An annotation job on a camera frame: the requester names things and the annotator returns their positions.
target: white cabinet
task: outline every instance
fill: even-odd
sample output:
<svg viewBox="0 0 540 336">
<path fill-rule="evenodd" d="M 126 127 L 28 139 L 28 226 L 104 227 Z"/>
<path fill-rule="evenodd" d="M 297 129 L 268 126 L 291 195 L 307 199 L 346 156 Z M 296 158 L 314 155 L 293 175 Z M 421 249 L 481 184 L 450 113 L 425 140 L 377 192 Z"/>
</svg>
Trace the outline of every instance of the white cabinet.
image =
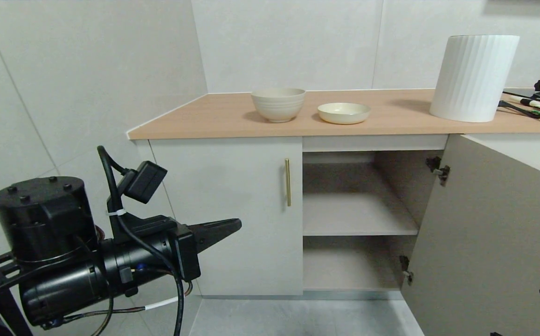
<svg viewBox="0 0 540 336">
<path fill-rule="evenodd" d="M 242 219 L 200 255 L 203 295 L 402 287 L 427 336 L 540 335 L 540 134 L 452 135 L 443 152 L 341 138 L 151 142 L 179 221 Z"/>
<path fill-rule="evenodd" d="M 301 138 L 153 140 L 176 219 L 240 218 L 242 228 L 199 254 L 202 295 L 302 293 Z M 287 171 L 291 175 L 291 205 Z"/>
<path fill-rule="evenodd" d="M 449 138 L 402 286 L 427 336 L 540 336 L 540 137 L 512 137 Z"/>
</svg>

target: tile wall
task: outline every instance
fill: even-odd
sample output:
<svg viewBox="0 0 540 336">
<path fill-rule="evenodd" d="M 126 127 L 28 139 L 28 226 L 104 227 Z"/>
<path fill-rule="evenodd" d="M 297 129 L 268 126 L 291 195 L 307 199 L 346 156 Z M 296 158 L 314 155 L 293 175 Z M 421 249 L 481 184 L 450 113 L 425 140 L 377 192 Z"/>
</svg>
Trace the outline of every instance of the tile wall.
<svg viewBox="0 0 540 336">
<path fill-rule="evenodd" d="M 193 0 L 210 93 L 436 86 L 451 35 L 520 35 L 508 86 L 540 79 L 540 0 Z"/>
<path fill-rule="evenodd" d="M 38 176 L 82 178 L 95 222 L 110 236 L 108 189 L 96 146 L 136 167 L 151 151 L 147 142 L 128 141 L 125 132 L 206 91 L 189 0 L 0 1 L 0 189 Z M 164 189 L 147 206 L 127 201 L 125 207 L 136 215 L 172 215 Z M 0 253 L 6 251 L 0 228 Z M 174 292 L 174 282 L 165 277 L 131 299 L 119 297 L 115 308 Z M 183 334 L 200 300 L 187 301 Z M 175 312 L 167 306 L 115 315 L 106 334 L 167 335 Z M 33 331 L 89 335 L 101 321 L 91 317 Z"/>
</svg>

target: gray floor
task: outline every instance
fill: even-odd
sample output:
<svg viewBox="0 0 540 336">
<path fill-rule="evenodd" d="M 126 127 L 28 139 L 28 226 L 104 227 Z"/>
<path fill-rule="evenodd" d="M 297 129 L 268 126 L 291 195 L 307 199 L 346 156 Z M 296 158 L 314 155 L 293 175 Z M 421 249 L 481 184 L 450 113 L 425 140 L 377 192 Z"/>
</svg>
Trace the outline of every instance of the gray floor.
<svg viewBox="0 0 540 336">
<path fill-rule="evenodd" d="M 190 336 L 423 336 L 405 301 L 204 300 Z"/>
</svg>

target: cabinet door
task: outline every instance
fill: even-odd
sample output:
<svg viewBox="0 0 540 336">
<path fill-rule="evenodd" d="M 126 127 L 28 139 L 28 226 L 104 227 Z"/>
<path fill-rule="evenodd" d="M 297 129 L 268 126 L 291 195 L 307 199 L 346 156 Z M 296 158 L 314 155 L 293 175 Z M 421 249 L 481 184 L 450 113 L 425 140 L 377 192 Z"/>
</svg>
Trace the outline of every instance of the cabinet door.
<svg viewBox="0 0 540 336">
<path fill-rule="evenodd" d="M 302 294 L 301 138 L 151 143 L 157 163 L 168 169 L 164 186 L 179 222 L 242 220 L 238 232 L 199 254 L 202 295 Z"/>
<path fill-rule="evenodd" d="M 540 336 L 540 170 L 451 136 L 402 295 L 426 336 Z"/>
</svg>

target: wooden countertop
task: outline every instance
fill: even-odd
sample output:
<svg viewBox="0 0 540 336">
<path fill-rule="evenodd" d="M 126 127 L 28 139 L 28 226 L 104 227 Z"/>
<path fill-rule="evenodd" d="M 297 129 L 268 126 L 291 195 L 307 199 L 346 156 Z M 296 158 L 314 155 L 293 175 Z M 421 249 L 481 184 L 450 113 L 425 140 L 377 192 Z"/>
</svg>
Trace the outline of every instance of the wooden countertop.
<svg viewBox="0 0 540 336">
<path fill-rule="evenodd" d="M 463 123 L 429 114 L 434 90 L 313 91 L 288 123 L 270 123 L 253 106 L 249 93 L 207 94 L 128 132 L 131 140 L 330 136 L 365 134 L 540 133 L 540 120 L 499 108 L 494 121 Z M 330 102 L 366 104 L 361 124 L 334 125 L 319 118 L 317 106 Z"/>
</svg>

